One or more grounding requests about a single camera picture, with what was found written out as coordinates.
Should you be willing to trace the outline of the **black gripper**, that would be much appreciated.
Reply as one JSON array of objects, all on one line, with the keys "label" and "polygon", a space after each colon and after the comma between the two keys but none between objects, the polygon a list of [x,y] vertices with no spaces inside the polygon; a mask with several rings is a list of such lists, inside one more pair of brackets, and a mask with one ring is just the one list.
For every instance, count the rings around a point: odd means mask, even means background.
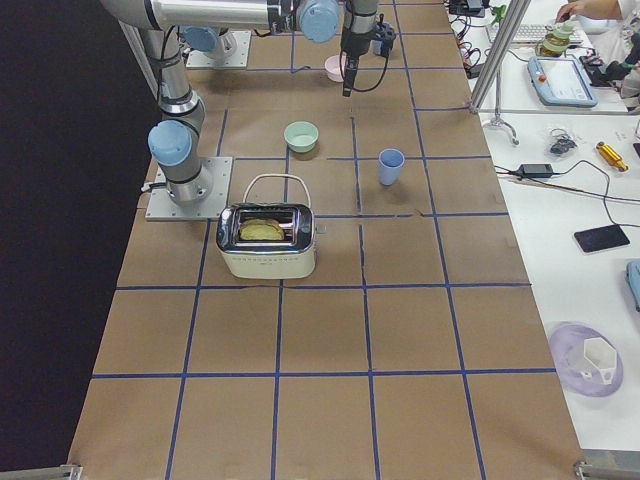
[{"label": "black gripper", "polygon": [[343,30],[341,35],[341,57],[343,61],[343,89],[342,95],[350,97],[354,88],[358,72],[358,61],[370,48],[370,42],[374,38],[374,31],[354,33],[351,30]]}]

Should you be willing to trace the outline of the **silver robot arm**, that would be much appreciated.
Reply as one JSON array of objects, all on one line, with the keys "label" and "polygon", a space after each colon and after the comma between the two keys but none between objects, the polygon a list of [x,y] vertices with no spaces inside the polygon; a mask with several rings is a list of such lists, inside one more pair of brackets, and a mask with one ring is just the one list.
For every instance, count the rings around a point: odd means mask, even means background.
[{"label": "silver robot arm", "polygon": [[341,34],[342,95],[351,96],[359,59],[379,35],[376,1],[158,1],[159,23],[181,26],[244,27],[273,34],[299,31],[317,44]]},{"label": "silver robot arm", "polygon": [[191,87],[177,27],[249,28],[273,34],[300,31],[325,43],[336,33],[336,1],[104,1],[117,20],[140,30],[143,52],[156,75],[162,121],[148,134],[148,146],[166,179],[167,195],[177,205],[196,203],[215,185],[197,155],[204,104]]}]

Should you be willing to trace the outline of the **person's hand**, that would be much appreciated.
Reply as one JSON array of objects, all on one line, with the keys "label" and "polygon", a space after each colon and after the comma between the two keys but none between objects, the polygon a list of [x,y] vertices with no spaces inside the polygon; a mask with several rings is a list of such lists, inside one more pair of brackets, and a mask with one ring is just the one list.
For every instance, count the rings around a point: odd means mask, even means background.
[{"label": "person's hand", "polygon": [[555,22],[565,22],[576,15],[593,20],[623,19],[617,0],[576,0],[566,3],[558,10]]}]

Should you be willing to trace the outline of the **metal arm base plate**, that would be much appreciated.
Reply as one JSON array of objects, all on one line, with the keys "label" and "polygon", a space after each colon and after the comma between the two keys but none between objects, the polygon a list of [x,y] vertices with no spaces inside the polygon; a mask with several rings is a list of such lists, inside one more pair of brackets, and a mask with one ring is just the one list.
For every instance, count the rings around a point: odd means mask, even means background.
[{"label": "metal arm base plate", "polygon": [[158,169],[156,182],[162,186],[150,192],[145,217],[149,221],[200,221],[218,219],[229,196],[233,158],[201,157],[200,176],[187,185],[177,185],[179,199],[167,189],[165,175]]}]

